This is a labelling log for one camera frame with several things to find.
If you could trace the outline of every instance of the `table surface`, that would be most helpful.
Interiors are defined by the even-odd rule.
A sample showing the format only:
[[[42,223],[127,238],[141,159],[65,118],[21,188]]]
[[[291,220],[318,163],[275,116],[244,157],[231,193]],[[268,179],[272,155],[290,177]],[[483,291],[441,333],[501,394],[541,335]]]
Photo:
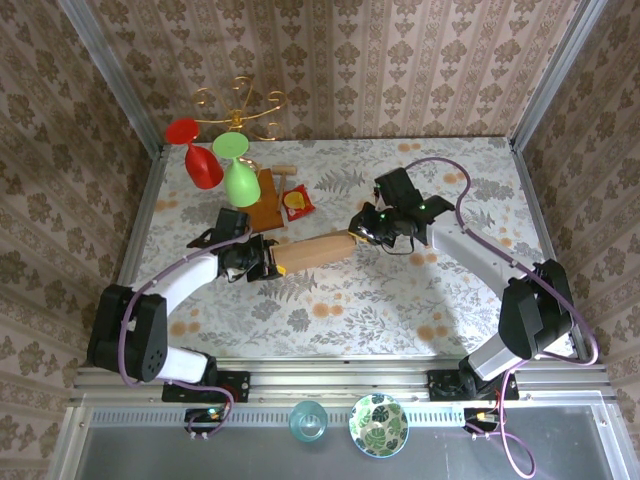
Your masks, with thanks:
[[[184,167],[185,147],[167,147],[138,278],[159,272],[230,207],[222,185],[199,190]],[[316,211],[265,232],[281,244],[345,229],[372,200],[374,179],[426,156],[444,156],[470,173],[463,216],[503,245],[541,260],[539,240],[505,139],[388,139],[252,142],[264,167],[298,168],[287,188],[307,187]],[[227,163],[221,160],[223,167]],[[423,196],[455,203],[465,186],[453,167],[430,163],[411,171]],[[409,249],[399,242],[398,251]],[[454,259],[416,245],[391,256],[359,244],[348,260],[270,282],[209,284],[169,318],[169,342],[216,356],[455,355],[473,351],[497,331],[500,301]],[[571,353],[568,337],[553,351]]]

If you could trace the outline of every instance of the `small packet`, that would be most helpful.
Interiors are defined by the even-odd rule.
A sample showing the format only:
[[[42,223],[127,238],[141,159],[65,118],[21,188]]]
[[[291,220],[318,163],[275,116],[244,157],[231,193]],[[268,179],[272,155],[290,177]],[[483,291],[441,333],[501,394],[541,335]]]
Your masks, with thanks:
[[[287,211],[287,218],[290,222],[309,215],[316,209],[316,207],[311,204],[307,189],[304,185],[298,185],[293,190],[284,192],[282,203]]]

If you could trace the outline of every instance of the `blue glass cup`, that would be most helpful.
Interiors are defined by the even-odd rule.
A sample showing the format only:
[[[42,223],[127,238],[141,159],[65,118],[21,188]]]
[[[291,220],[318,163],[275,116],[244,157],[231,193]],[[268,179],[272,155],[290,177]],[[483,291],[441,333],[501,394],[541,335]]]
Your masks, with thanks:
[[[322,436],[328,421],[322,405],[312,401],[300,402],[289,415],[289,430],[301,442],[313,442]]]

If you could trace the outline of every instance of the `green leaf bowl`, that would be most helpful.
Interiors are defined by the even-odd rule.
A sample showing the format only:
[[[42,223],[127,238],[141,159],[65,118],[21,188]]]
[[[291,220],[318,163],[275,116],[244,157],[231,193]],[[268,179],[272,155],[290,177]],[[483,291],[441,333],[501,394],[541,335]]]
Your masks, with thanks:
[[[407,416],[389,395],[372,393],[351,409],[349,433],[356,446],[374,458],[395,455],[409,438]]]

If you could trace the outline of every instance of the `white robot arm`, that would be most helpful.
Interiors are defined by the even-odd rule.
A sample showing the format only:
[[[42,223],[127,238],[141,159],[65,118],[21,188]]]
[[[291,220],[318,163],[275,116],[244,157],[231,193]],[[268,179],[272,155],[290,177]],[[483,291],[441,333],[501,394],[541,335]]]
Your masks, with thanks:
[[[468,268],[502,300],[498,333],[461,362],[461,376],[465,376],[465,383],[473,383],[469,387],[470,396],[522,359],[542,352],[571,328],[570,314],[514,268],[519,263],[538,269],[554,288],[562,289],[562,294],[570,299],[564,270],[557,263],[532,265],[531,260],[512,254],[484,233],[461,225],[461,217],[446,200],[438,196],[423,200],[405,169],[377,178],[376,194],[377,205],[365,204],[351,220],[350,234],[391,248],[400,235],[409,236],[412,244],[413,239],[417,239],[431,245]],[[170,267],[168,274],[157,282],[138,282],[132,288],[108,287],[98,308],[89,344],[89,361],[109,370],[122,370],[116,362],[119,346],[115,336],[124,307],[135,297],[136,324],[135,329],[127,332],[125,348],[128,375],[141,381],[162,378],[202,382],[207,376],[210,357],[169,347],[167,316],[193,292],[219,276],[233,281],[244,274],[248,281],[281,276],[282,270],[271,251],[273,243],[264,240],[262,235],[222,249],[212,247],[214,240],[239,236],[247,225],[246,214],[223,209],[216,228],[205,232],[200,242],[190,245],[204,247],[206,251],[202,250],[201,255]],[[482,248],[478,238],[490,245],[490,249]],[[140,296],[139,290],[144,285],[147,289]]]

